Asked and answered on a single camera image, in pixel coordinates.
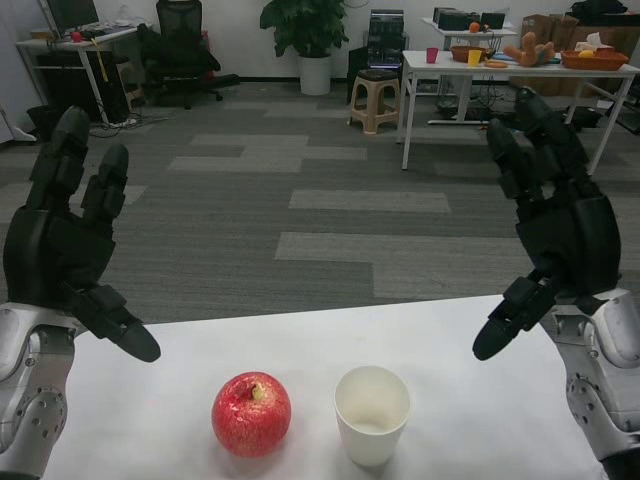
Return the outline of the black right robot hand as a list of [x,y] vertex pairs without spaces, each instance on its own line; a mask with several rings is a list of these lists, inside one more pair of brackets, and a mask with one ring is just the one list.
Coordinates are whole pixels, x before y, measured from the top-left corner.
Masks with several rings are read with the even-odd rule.
[[596,295],[617,286],[621,239],[613,207],[587,171],[588,155],[572,126],[534,90],[518,90],[515,112],[533,149],[524,151],[505,124],[490,121],[487,141],[498,183],[515,201],[518,237],[533,265],[504,292],[472,350],[481,361],[530,331],[562,299],[588,313]]

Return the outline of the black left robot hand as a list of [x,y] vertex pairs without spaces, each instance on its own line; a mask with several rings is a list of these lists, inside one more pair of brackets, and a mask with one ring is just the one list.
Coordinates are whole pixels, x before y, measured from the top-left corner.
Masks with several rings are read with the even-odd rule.
[[78,107],[61,116],[29,177],[31,190],[13,215],[3,265],[11,302],[58,310],[99,339],[152,363],[161,349],[125,299],[100,284],[115,250],[113,222],[124,206],[129,152],[113,145],[90,177],[82,212],[70,199],[84,175],[90,120]]

